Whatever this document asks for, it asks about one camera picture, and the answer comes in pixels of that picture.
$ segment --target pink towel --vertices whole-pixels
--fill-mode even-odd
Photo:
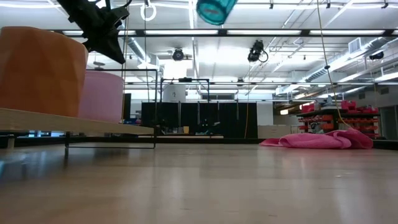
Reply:
[[[371,149],[373,141],[355,129],[326,134],[288,134],[280,139],[267,139],[260,146],[283,146],[306,149]]]

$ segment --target white cylinder tank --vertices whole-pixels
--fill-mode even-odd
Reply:
[[[163,91],[163,102],[185,103],[185,85],[167,85]]]

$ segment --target black partition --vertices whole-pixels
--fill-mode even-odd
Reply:
[[[256,103],[181,103],[180,126],[189,126],[190,133],[195,134],[200,132],[199,123],[207,119],[210,124],[220,122],[217,134],[224,138],[245,138],[246,112],[246,138],[257,138]],[[154,103],[142,103],[144,126],[153,126],[154,115]],[[167,127],[178,127],[178,103],[159,103],[158,118],[164,119]]]

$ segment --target white ring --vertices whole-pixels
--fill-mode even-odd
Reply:
[[[152,15],[148,18],[145,17],[145,8],[151,7],[153,9]],[[153,19],[155,19],[156,16],[156,7],[151,5],[151,6],[145,6],[145,4],[143,4],[141,6],[141,18],[145,21],[151,21]]]

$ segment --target ceiling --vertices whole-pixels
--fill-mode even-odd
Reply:
[[[116,5],[122,5],[126,1],[114,0]],[[145,22],[140,13],[140,6],[143,1],[133,1],[129,8],[128,17],[129,29],[202,29],[215,27],[203,22],[196,12],[193,11],[193,20],[190,22],[190,10],[188,9],[188,0],[152,0],[152,4],[166,4],[156,6],[157,14],[151,21]],[[295,5],[308,6],[316,5],[316,0],[274,0],[274,4],[284,3],[294,7]],[[331,0],[334,5],[341,5],[341,8],[331,7],[329,9],[320,9],[322,24],[327,29],[395,29],[398,27],[398,8],[380,7],[374,9],[353,9],[343,8],[346,3],[352,3],[353,7],[380,6],[384,4],[383,0]],[[398,1],[388,1],[391,6],[398,6]],[[319,21],[316,9],[293,10],[281,9],[275,6],[269,9],[269,1],[238,1],[223,25],[223,28],[230,29],[318,29]],[[14,7],[1,7],[2,4],[15,5],[49,5],[57,4],[53,0],[0,0],[0,27],[4,26],[32,26],[41,29],[79,29],[76,24],[69,23],[67,15],[61,8],[46,9],[26,9]],[[254,41],[261,39],[264,45],[269,45],[269,61],[259,66],[258,63],[249,63],[247,60],[248,52]],[[327,57],[332,57],[348,48],[348,42],[354,38],[325,38],[325,47]],[[170,52],[176,47],[183,49],[185,54],[193,55],[193,42],[191,37],[151,37],[136,38],[138,44],[148,53],[158,55],[160,64],[170,61]],[[305,72],[314,67],[324,64],[323,49],[321,38],[276,38],[271,37],[196,37],[197,45],[197,64],[198,77],[211,78],[216,81],[230,82],[236,81],[239,77],[244,77],[247,81],[253,82],[285,82],[293,81],[292,71]],[[135,55],[129,51],[126,68],[137,68],[140,64]],[[103,62],[104,68],[121,68],[121,65],[111,59],[90,53],[88,68],[96,67],[94,61]],[[194,76],[192,61],[185,62],[188,66],[187,75]],[[359,69],[357,66],[348,65],[339,72],[351,75]],[[127,74],[131,82],[143,81],[145,74],[131,73]]]

